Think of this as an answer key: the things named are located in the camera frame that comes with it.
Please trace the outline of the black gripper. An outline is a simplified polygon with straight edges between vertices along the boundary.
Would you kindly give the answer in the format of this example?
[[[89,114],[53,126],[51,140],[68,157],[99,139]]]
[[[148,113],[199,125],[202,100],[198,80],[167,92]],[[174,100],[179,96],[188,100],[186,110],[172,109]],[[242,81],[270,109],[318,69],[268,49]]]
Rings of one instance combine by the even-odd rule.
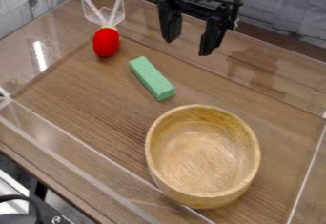
[[[232,30],[238,23],[242,0],[159,0],[159,23],[164,40],[171,43],[182,31],[182,14],[206,19],[206,28],[200,40],[199,56],[211,55],[220,46],[226,30]]]

